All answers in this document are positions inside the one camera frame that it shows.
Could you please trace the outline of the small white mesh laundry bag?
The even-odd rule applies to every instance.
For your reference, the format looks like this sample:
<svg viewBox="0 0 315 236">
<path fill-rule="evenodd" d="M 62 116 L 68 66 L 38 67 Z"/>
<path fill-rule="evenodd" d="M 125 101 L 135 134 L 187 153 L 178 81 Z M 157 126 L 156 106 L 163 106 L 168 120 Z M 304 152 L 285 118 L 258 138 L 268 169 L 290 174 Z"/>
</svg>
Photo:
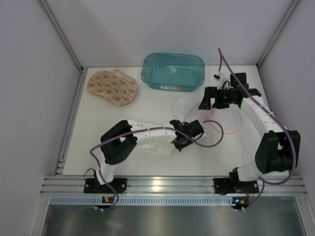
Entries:
<svg viewBox="0 0 315 236">
<path fill-rule="evenodd" d="M 240 110 L 236 105 L 229 108 L 211 110 L 199 110 L 200 101 L 194 96 L 185 96 L 173 105 L 171 112 L 175 119 L 182 122 L 199 120 L 200 123 L 207 120 L 215 120 L 223 127 L 224 134 L 235 134 L 243 125 Z"/>
</svg>

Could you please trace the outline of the white bra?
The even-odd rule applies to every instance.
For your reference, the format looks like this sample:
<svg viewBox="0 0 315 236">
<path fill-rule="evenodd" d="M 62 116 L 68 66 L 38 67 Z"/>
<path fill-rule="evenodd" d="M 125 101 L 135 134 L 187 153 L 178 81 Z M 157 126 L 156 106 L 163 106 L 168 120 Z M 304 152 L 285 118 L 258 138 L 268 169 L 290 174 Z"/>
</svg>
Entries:
<svg viewBox="0 0 315 236">
<path fill-rule="evenodd" d="M 169 155 L 175 149 L 171 143 L 144 144 L 139 147 L 156 156 Z"/>
</svg>

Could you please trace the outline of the floral pink laundry bag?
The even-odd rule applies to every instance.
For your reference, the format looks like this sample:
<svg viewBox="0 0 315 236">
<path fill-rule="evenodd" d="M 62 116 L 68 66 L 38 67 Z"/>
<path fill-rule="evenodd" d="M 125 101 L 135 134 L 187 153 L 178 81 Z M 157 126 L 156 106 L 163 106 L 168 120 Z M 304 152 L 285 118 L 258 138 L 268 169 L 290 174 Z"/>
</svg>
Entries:
<svg viewBox="0 0 315 236">
<path fill-rule="evenodd" d="M 94 73 L 88 80 L 87 89 L 119 107 L 129 104 L 138 92 L 136 81 L 119 69 Z"/>
</svg>

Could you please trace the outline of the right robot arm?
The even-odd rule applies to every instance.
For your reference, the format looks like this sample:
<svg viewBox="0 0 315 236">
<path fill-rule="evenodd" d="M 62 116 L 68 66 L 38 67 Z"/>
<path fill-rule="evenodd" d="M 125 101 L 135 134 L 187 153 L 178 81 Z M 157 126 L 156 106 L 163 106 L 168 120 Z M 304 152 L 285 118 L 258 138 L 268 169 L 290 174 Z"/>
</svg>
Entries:
<svg viewBox="0 0 315 236">
<path fill-rule="evenodd" d="M 253 161 L 233 169 L 230 176 L 237 181 L 249 182 L 265 174 L 292 171 L 298 162 L 300 134 L 274 120 L 259 90 L 249 87 L 246 73 L 230 75 L 227 79 L 218 72 L 214 78 L 218 86 L 205 88 L 198 108 L 219 110 L 236 105 L 247 115 L 261 137 Z"/>
</svg>

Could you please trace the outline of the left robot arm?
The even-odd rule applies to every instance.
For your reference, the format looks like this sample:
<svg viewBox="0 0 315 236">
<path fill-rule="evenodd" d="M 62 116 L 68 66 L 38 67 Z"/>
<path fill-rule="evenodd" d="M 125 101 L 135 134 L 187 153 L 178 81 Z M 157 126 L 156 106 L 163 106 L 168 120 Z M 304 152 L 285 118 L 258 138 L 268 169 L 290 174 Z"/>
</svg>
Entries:
<svg viewBox="0 0 315 236">
<path fill-rule="evenodd" d="M 198 120 L 188 123 L 173 119 L 159 125 L 121 120 L 100 138 L 104 160 L 99 161 L 95 178 L 101 186 L 112 182 L 116 166 L 124 162 L 136 146 L 171 144 L 181 151 L 206 135 Z"/>
</svg>

